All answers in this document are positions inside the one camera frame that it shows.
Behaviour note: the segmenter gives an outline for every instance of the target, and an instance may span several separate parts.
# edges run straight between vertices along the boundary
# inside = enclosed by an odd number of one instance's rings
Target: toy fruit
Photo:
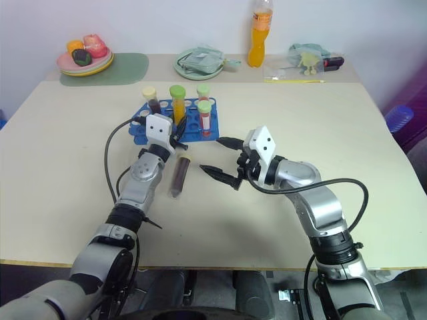
[[[74,50],[71,56],[73,57],[74,62],[81,67],[90,65],[92,63],[92,57],[90,53],[84,49]]]
[[[73,51],[76,49],[84,49],[85,46],[83,44],[83,42],[81,42],[80,40],[72,40],[70,42],[67,43],[67,50],[68,53],[70,55],[73,55]]]
[[[107,54],[108,48],[98,35],[86,35],[83,37],[85,50],[88,51],[93,58],[100,58]]]

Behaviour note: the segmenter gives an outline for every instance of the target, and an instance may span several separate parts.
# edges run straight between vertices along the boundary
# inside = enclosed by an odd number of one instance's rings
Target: stacked plates
[[[80,67],[77,65],[73,58],[68,52],[59,56],[56,60],[56,64],[62,73],[70,75],[72,77],[85,77],[86,75],[94,75],[95,73],[101,72],[104,69],[107,69],[109,65],[113,62],[114,54],[111,50],[108,49],[108,52],[105,56],[101,58],[92,59],[90,65]]]

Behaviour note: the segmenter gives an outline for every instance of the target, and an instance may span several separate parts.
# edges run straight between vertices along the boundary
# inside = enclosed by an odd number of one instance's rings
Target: metal bracket
[[[260,156],[260,176],[258,177],[258,185],[264,186],[266,175],[270,162],[272,162],[274,151],[276,150],[276,143],[272,135],[265,125],[251,130],[243,143],[244,151],[250,155],[254,150]]]
[[[300,320],[307,320],[306,300],[303,289],[279,290],[279,300],[292,303],[296,306]]]
[[[160,115],[159,113],[148,115],[147,124],[145,126],[145,135],[147,136],[148,143],[150,145],[159,145],[174,155],[175,149],[170,143],[172,125],[172,119],[169,117]]]

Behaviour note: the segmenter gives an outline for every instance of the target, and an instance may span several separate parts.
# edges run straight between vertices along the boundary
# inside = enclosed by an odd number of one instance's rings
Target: test tube with red liquid
[[[204,137],[209,137],[211,134],[211,110],[212,104],[209,100],[201,100],[197,104],[199,111],[201,134]]]

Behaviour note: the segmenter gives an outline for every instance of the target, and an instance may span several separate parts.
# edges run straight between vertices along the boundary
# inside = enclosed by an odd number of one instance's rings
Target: plastic bottle
[[[264,60],[264,41],[270,31],[273,15],[273,0],[256,0],[252,17],[252,47],[248,54],[248,65],[261,67]]]
[[[414,112],[411,108],[405,105],[397,105],[384,118],[390,132],[395,133],[401,130],[413,117]]]

